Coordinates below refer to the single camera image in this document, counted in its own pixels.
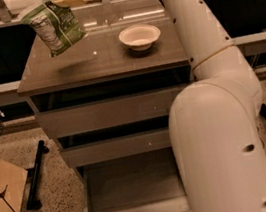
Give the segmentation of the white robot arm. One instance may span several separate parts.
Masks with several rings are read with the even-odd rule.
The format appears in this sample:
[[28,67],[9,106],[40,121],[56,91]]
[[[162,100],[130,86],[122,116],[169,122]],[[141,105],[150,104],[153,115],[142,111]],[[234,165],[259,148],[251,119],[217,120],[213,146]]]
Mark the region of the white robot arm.
[[[78,6],[88,0],[61,0]],[[195,76],[169,136],[192,212],[266,212],[260,82],[204,0],[162,0]]]

